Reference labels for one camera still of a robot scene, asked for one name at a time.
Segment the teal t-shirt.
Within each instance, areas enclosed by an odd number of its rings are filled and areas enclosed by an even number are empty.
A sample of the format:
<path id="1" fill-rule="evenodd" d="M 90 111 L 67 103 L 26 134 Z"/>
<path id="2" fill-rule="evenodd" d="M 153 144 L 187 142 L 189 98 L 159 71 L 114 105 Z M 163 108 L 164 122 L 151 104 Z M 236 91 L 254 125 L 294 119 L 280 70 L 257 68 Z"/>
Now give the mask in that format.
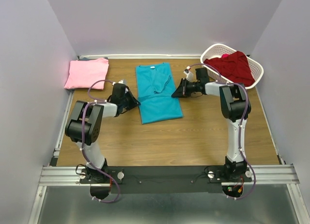
<path id="1" fill-rule="evenodd" d="M 137 66 L 136 81 L 142 124 L 183 117 L 169 63 Z"/>

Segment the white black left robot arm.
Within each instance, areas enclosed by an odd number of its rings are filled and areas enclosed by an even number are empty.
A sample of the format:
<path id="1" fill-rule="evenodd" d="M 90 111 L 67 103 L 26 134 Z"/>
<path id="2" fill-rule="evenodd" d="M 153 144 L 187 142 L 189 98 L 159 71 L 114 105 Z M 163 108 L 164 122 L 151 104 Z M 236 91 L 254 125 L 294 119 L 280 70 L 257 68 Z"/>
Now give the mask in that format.
<path id="1" fill-rule="evenodd" d="M 113 82 L 112 86 L 112 94 L 107 100 L 77 101 L 65 127 L 65 135 L 76 143 L 86 161 L 85 172 L 81 175 L 97 183 L 112 182 L 97 141 L 102 119 L 118 117 L 140 105 L 123 80 Z"/>

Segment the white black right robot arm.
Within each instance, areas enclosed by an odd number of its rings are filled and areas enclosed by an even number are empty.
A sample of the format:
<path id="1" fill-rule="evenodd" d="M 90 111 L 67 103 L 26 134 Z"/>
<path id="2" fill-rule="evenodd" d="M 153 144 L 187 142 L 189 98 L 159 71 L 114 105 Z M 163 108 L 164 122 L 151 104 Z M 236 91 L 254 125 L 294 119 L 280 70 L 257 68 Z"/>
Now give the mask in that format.
<path id="1" fill-rule="evenodd" d="M 223 83 L 209 80 L 207 68 L 196 69 L 196 81 L 191 81 L 193 73 L 191 67 L 184 70 L 186 78 L 181 82 L 173 98 L 190 97 L 192 93 L 213 95 L 220 98 L 220 108 L 228 125 L 228 151 L 223 166 L 223 177 L 234 181 L 247 171 L 245 154 L 245 127 L 251 112 L 250 101 L 245 87 L 238 83 Z"/>

